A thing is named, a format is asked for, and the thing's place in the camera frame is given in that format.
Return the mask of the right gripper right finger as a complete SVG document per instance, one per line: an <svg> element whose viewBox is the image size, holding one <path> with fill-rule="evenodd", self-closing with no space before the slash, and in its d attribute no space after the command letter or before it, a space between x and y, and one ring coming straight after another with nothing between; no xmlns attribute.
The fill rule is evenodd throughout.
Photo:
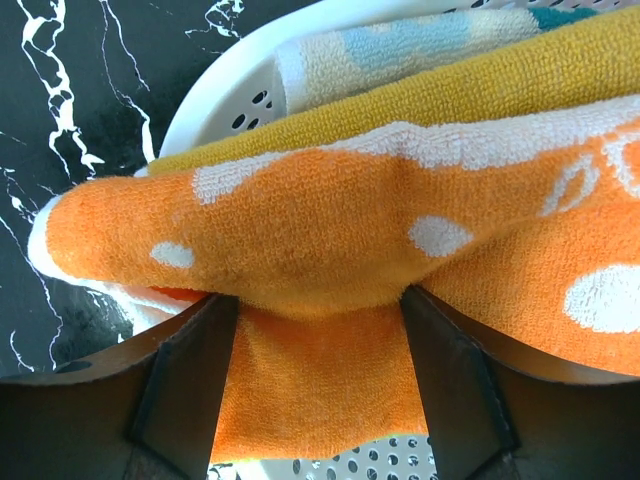
<svg viewBox="0 0 640 480"><path fill-rule="evenodd" d="M547 354L417 286L400 307L439 478L638 478L638 377Z"/></svg>

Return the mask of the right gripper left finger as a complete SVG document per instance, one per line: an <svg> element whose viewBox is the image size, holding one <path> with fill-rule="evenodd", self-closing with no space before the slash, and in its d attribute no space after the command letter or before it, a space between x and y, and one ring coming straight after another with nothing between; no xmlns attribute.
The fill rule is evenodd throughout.
<svg viewBox="0 0 640 480"><path fill-rule="evenodd" d="M52 373L1 380L4 479L204 479L238 301L211 295Z"/></svg>

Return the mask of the cream orange fox towel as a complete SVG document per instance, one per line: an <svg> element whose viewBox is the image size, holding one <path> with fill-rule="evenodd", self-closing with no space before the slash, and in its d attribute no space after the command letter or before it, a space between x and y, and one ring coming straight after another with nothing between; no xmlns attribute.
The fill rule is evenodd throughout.
<svg viewBox="0 0 640 480"><path fill-rule="evenodd" d="M210 292L240 300L214 462L423 434L410 285L638 373L639 99L90 181L38 213L28 256L156 321Z"/></svg>

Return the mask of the yellow brown bear towel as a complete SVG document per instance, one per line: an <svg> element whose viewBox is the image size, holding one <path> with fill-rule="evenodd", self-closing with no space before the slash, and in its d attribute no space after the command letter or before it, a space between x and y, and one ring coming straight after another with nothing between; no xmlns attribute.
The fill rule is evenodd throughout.
<svg viewBox="0 0 640 480"><path fill-rule="evenodd" d="M148 166L152 175L329 145L394 121L473 123L639 91L639 8L596 14Z"/></svg>

